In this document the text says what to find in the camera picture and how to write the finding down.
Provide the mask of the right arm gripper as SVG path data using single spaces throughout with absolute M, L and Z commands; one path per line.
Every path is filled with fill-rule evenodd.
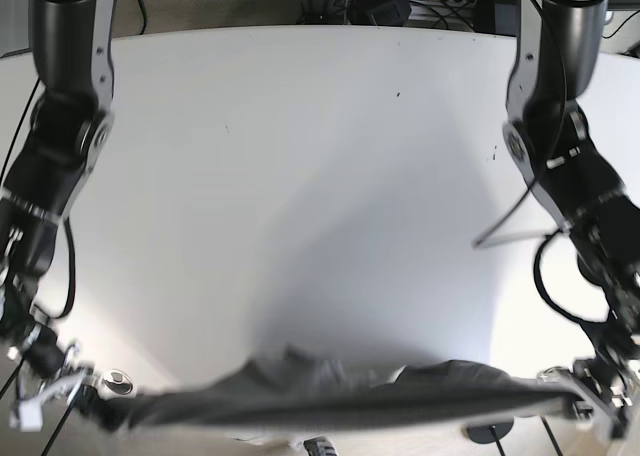
M 64 350 L 62 367 L 54 375 L 40 379 L 37 391 L 29 394 L 23 382 L 22 370 L 26 369 L 23 354 L 16 346 L 10 346 L 7 357 L 16 363 L 16 367 L 7 380 L 7 388 L 14 388 L 14 402 L 9 406 L 10 416 L 41 416 L 43 406 L 52 399 L 60 399 L 68 407 L 87 389 L 98 390 L 98 373 L 92 362 L 81 362 L 80 343 L 70 343 Z

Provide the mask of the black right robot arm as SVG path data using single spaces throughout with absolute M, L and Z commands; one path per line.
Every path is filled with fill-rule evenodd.
M 73 398 L 90 373 L 70 368 L 51 324 L 75 303 L 70 213 L 113 127 L 115 7 L 116 0 L 29 0 L 29 45 L 43 91 L 26 107 L 26 140 L 1 180 L 1 340 L 43 383 L 34 396 L 16 396 L 14 422 L 29 431 L 49 399 Z M 67 296 L 50 315 L 35 297 L 59 232 L 68 247 Z

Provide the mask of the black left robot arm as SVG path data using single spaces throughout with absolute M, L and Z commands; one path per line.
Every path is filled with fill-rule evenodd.
M 598 58 L 608 0 L 516 0 L 517 51 L 504 141 L 533 196 L 573 243 L 581 275 L 599 287 L 603 321 L 573 316 L 592 359 L 560 370 L 589 411 L 621 437 L 638 406 L 639 210 L 597 150 L 579 106 Z

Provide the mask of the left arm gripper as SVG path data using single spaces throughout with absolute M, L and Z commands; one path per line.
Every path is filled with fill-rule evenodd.
M 555 384 L 572 394 L 568 414 L 577 421 L 611 426 L 617 408 L 636 407 L 638 374 L 601 358 L 576 360 L 572 368 L 548 368 L 538 373 L 537 380 Z

